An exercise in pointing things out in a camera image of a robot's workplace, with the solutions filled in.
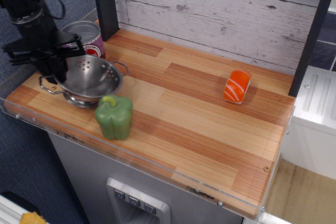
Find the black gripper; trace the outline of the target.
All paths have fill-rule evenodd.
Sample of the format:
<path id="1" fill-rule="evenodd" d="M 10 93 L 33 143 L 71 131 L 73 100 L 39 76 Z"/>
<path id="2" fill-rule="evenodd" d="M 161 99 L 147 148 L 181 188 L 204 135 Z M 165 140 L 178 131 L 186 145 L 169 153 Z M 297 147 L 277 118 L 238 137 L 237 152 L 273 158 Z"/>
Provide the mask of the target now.
<path id="1" fill-rule="evenodd" d="M 59 83 L 64 83 L 67 71 L 64 60 L 82 55 L 80 36 L 57 29 L 54 19 L 45 11 L 12 17 L 10 22 L 21 35 L 20 39 L 2 47 L 12 64 L 31 62 L 43 76 L 53 74 Z"/>

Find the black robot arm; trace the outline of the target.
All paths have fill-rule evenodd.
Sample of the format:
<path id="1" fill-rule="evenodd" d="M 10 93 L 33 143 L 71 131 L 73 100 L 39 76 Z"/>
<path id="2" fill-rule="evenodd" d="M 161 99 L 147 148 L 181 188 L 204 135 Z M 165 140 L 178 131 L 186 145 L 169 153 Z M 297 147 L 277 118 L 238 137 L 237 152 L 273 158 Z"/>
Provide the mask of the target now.
<path id="1" fill-rule="evenodd" d="M 2 47 L 12 65 L 32 63 L 48 81 L 66 81 L 67 59 L 85 55 L 81 37 L 61 31 L 45 0 L 1 0 L 21 38 Z"/>

